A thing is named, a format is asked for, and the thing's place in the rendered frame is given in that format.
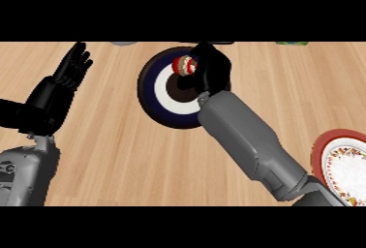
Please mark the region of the navy and white round plate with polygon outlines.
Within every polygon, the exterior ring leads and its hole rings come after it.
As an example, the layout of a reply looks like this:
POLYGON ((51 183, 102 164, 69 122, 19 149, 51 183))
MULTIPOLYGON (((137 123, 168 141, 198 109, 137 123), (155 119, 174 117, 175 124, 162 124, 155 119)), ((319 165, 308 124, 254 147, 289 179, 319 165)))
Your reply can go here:
MULTIPOLYGON (((137 78, 137 98, 143 111, 165 127, 192 129, 200 126, 199 95, 193 75, 178 76, 171 69, 172 59, 189 55, 193 47, 178 46, 158 53, 146 63, 137 78)), ((223 89, 230 90, 230 79, 223 89)))

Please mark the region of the red rimmed patterned white plate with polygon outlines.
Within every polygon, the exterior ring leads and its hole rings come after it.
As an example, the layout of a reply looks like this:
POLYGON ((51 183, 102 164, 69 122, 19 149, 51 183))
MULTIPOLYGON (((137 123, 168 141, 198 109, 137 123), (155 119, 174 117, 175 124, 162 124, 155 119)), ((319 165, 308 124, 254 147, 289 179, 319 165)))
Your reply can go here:
POLYGON ((311 172, 347 206, 366 206, 366 135, 335 129, 311 147, 311 172))

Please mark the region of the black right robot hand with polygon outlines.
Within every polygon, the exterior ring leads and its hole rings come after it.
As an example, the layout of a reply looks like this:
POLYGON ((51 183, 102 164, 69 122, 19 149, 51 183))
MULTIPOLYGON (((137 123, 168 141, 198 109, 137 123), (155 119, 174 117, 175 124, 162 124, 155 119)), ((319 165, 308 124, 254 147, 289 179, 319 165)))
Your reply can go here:
POLYGON ((209 95, 214 95, 229 83, 231 62, 209 43, 199 43, 190 54, 199 58, 193 73, 196 92, 208 92, 209 95))

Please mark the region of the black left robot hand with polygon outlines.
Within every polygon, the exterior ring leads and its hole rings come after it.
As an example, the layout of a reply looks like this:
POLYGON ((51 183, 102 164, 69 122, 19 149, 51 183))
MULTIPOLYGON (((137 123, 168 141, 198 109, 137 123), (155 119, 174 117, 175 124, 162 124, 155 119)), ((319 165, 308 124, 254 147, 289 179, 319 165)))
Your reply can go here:
POLYGON ((69 113, 74 92, 91 64, 85 44, 77 42, 54 74, 41 79, 25 103, 0 99, 0 127, 35 136, 51 136, 57 132, 69 113))

